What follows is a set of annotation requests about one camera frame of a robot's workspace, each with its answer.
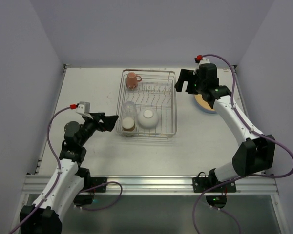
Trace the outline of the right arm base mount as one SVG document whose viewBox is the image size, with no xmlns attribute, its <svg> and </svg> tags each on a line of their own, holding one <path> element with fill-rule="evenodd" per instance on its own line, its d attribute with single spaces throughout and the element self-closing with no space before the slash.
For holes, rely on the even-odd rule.
<svg viewBox="0 0 293 234">
<path fill-rule="evenodd" d="M 227 204 L 229 193 L 237 192 L 235 182 L 219 186 L 221 182 L 217 180 L 215 175 L 206 175 L 205 172 L 200 172 L 192 178 L 193 191 L 202 193 L 206 190 L 211 195 L 205 195 L 206 202 L 215 208 L 224 208 Z"/>
</svg>

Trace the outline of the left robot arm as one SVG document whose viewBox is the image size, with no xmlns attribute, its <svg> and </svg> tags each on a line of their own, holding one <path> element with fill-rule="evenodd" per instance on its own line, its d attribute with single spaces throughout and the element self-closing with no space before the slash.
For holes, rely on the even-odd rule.
<svg viewBox="0 0 293 234">
<path fill-rule="evenodd" d="M 92 178 L 90 171 L 81 164 L 87 140 L 96 131 L 112 131 L 119 117 L 88 113 L 83 114 L 82 118 L 82 124 L 71 121 L 65 125 L 62 149 L 56 158 L 57 167 L 33 204 L 22 207 L 20 233 L 60 234 L 69 206 L 72 203 L 79 207 L 88 204 L 88 201 L 79 201 L 76 197 L 80 193 L 98 192 L 109 184 L 105 177 Z"/>
</svg>

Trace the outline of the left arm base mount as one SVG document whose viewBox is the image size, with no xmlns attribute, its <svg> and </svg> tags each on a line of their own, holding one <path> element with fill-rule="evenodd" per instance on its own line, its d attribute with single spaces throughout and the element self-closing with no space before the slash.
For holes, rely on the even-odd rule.
<svg viewBox="0 0 293 234">
<path fill-rule="evenodd" d="M 101 185 L 106 182 L 107 182 L 106 177 L 99 177 L 99 176 L 91 177 L 82 188 L 82 191 Z M 106 185 L 98 187 L 97 189 L 92 189 L 88 191 L 88 195 L 77 195 L 74 198 L 73 203 L 76 206 L 90 205 L 92 204 L 96 193 L 105 193 L 105 192 L 106 192 Z"/>
</svg>

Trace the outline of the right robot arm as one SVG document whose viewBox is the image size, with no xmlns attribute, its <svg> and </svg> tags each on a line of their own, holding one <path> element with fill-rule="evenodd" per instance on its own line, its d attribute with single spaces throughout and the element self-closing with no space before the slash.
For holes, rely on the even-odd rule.
<svg viewBox="0 0 293 234">
<path fill-rule="evenodd" d="M 181 69 L 175 84 L 177 92 L 181 92 L 187 82 L 188 94 L 201 94 L 208 105 L 224 120 L 233 133 L 238 149 L 231 162 L 211 169 L 209 175 L 198 176 L 196 183 L 204 191 L 215 190 L 215 186 L 238 177 L 245 177 L 272 167 L 275 143 L 272 135 L 256 134 L 258 129 L 239 113 L 232 92 L 225 85 L 219 84 L 217 67 L 212 63 L 199 65 L 196 70 Z"/>
</svg>

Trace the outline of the blue plate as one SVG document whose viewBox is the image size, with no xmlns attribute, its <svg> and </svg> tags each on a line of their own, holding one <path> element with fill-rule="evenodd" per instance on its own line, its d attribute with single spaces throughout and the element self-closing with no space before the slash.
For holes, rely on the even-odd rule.
<svg viewBox="0 0 293 234">
<path fill-rule="evenodd" d="M 207 102 L 197 102 L 198 109 L 208 113 L 208 114 L 217 114 L 217 112 L 212 109 Z"/>
</svg>

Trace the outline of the yellow plate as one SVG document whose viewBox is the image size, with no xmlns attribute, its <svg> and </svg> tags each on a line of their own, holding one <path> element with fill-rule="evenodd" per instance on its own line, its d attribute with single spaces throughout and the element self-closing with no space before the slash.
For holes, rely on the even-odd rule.
<svg viewBox="0 0 293 234">
<path fill-rule="evenodd" d="M 209 114 L 216 113 L 216 111 L 213 108 L 211 108 L 206 101 L 203 100 L 203 97 L 201 94 L 194 95 L 194 97 L 200 110 Z"/>
</svg>

